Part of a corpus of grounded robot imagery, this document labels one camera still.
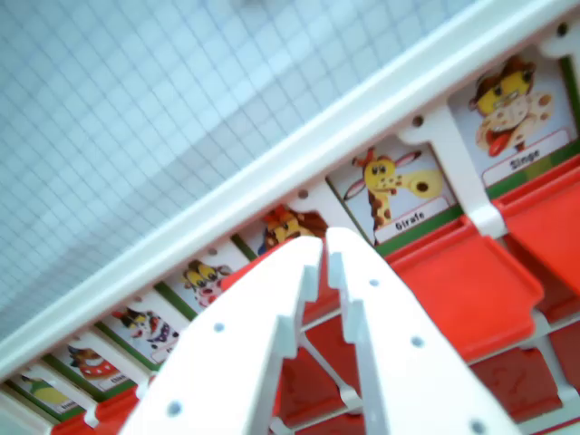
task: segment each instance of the giraffe card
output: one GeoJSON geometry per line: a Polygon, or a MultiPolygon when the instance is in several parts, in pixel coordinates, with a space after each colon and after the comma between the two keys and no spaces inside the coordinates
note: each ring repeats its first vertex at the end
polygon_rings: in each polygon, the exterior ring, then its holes
{"type": "Polygon", "coordinates": [[[409,146],[394,136],[333,171],[328,181],[376,246],[457,202],[429,144],[409,146]]]}
{"type": "Polygon", "coordinates": [[[259,256],[288,239],[324,237],[328,227],[347,227],[360,232],[326,181],[319,180],[299,189],[237,235],[259,256]]]}
{"type": "Polygon", "coordinates": [[[152,310],[124,306],[101,322],[106,334],[145,358],[150,368],[163,363],[179,339],[178,331],[152,310]]]}
{"type": "Polygon", "coordinates": [[[163,284],[195,314],[199,314],[223,293],[222,280],[247,264],[242,251],[230,240],[225,240],[207,253],[191,258],[164,279],[163,284]]]}
{"type": "Polygon", "coordinates": [[[449,107],[486,187],[577,138],[561,63],[534,47],[451,95],[449,107]]]}
{"type": "Polygon", "coordinates": [[[40,378],[17,374],[10,381],[23,396],[33,398],[58,416],[64,416],[69,411],[80,408],[78,404],[40,378]]]}
{"type": "Polygon", "coordinates": [[[93,349],[77,348],[66,345],[57,349],[52,356],[67,369],[81,375],[85,381],[106,392],[129,380],[123,373],[102,358],[93,349]]]}

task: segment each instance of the cartoon animal picture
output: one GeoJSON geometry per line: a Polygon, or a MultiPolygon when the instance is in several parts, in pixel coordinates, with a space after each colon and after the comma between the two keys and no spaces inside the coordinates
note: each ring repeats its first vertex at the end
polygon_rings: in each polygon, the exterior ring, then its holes
{"type": "Polygon", "coordinates": [[[56,390],[51,384],[43,381],[40,378],[28,378],[24,375],[20,376],[23,382],[30,385],[30,393],[40,401],[50,403],[52,405],[60,405],[66,401],[70,401],[68,397],[56,390]]]}
{"type": "Polygon", "coordinates": [[[181,281],[185,288],[191,288],[199,305],[207,307],[223,293],[221,280],[232,274],[229,266],[208,266],[193,260],[183,272],[181,281]]]}
{"type": "Polygon", "coordinates": [[[179,333],[172,331],[169,324],[152,311],[141,313],[126,307],[125,311],[115,311],[112,315],[131,330],[131,338],[147,341],[151,349],[157,349],[171,337],[179,337],[179,333]]]}
{"type": "Polygon", "coordinates": [[[544,127],[554,112],[552,95],[531,92],[536,65],[510,57],[501,72],[479,78],[469,108],[483,116],[476,143],[490,157],[504,150],[526,147],[526,138],[544,127]]]}
{"type": "Polygon", "coordinates": [[[374,148],[367,151],[364,159],[353,159],[353,166],[362,168],[362,178],[355,181],[344,194],[348,201],[368,190],[371,204],[373,230],[389,225],[393,219],[389,198],[397,195],[399,189],[407,189],[419,198],[435,198],[443,190],[443,175],[438,169],[417,170],[398,174],[397,168],[411,164],[421,156],[417,150],[393,160],[389,156],[374,155],[374,148]]]}
{"type": "Polygon", "coordinates": [[[264,254],[287,239],[300,236],[324,237],[328,225],[315,211],[299,212],[280,205],[264,216],[264,244],[258,254],[264,254]]]}
{"type": "Polygon", "coordinates": [[[77,349],[68,346],[68,351],[72,358],[71,367],[78,368],[87,380],[109,378],[119,372],[93,349],[77,349]]]}

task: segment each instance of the monkey card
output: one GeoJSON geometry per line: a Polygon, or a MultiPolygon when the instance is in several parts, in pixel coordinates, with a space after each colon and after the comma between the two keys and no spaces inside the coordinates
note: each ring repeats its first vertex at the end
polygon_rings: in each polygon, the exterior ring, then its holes
{"type": "Polygon", "coordinates": [[[423,225],[457,202],[429,144],[409,146],[394,136],[327,179],[376,246],[423,225]]]}
{"type": "Polygon", "coordinates": [[[123,373],[102,358],[93,349],[66,345],[57,349],[52,356],[65,364],[66,368],[81,375],[91,385],[106,392],[129,380],[123,373]]]}
{"type": "MultiPolygon", "coordinates": [[[[560,62],[534,47],[484,72],[449,107],[486,187],[577,138],[560,62]]],[[[524,172],[526,179],[538,175],[524,172]]]]}
{"type": "Polygon", "coordinates": [[[177,272],[163,280],[168,290],[201,313],[223,293],[222,280],[247,265],[248,260],[230,240],[226,240],[190,259],[177,272]]]}
{"type": "Polygon", "coordinates": [[[59,420],[62,417],[72,416],[73,410],[78,412],[82,410],[78,404],[40,378],[29,378],[23,374],[17,374],[10,379],[10,382],[24,397],[39,403],[51,414],[56,414],[55,417],[59,420]]]}
{"type": "Polygon", "coordinates": [[[155,368],[163,363],[179,339],[179,333],[151,310],[122,307],[102,320],[103,330],[114,341],[128,345],[155,368]]]}

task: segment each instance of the grid patterned surface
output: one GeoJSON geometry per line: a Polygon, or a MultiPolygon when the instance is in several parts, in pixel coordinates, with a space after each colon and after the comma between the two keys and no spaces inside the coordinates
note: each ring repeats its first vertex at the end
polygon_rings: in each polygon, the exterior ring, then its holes
{"type": "Polygon", "coordinates": [[[0,2],[0,338],[472,1],[0,2]]]}

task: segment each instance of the giraffe illustration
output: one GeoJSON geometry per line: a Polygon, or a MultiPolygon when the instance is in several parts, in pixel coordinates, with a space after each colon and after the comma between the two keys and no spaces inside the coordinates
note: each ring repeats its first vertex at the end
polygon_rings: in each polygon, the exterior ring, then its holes
{"type": "Polygon", "coordinates": [[[393,160],[385,155],[375,157],[374,148],[370,148],[364,159],[353,159],[353,166],[362,168],[362,178],[346,190],[343,200],[348,201],[367,188],[374,219],[372,229],[376,231],[389,225],[392,221],[389,197],[395,196],[398,189],[408,189],[419,198],[435,198],[443,189],[443,176],[438,169],[396,173],[397,168],[412,163],[420,156],[421,151],[413,151],[393,160]]]}

